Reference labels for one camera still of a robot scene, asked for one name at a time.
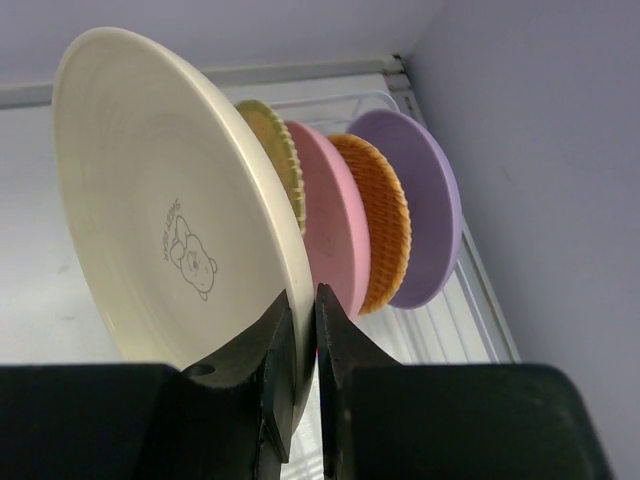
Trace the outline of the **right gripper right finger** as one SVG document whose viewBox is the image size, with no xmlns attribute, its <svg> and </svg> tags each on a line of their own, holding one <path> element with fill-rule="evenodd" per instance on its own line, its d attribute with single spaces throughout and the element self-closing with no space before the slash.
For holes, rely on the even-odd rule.
<svg viewBox="0 0 640 480">
<path fill-rule="evenodd" d="M 581 395 L 540 364 L 404 365 L 327 285 L 315 325 L 328 479 L 610 479 Z"/>
</svg>

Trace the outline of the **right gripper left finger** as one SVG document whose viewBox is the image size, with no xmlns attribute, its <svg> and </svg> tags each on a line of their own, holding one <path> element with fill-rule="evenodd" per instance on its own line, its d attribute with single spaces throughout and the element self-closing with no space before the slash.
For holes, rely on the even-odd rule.
<svg viewBox="0 0 640 480">
<path fill-rule="evenodd" d="M 273 479 L 293 431 L 292 311 L 261 317 L 191 366 L 1 370 L 5 479 Z"/>
</svg>

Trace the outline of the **cream round plate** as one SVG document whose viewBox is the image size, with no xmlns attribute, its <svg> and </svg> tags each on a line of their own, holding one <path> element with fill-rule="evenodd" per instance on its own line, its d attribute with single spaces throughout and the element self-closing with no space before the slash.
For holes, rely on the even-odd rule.
<svg viewBox="0 0 640 480">
<path fill-rule="evenodd" d="M 234 105 L 159 43 L 100 27 L 64 53 L 52 111 L 69 231 L 122 357 L 184 369 L 285 294 L 300 419 L 314 369 L 308 257 Z"/>
</svg>

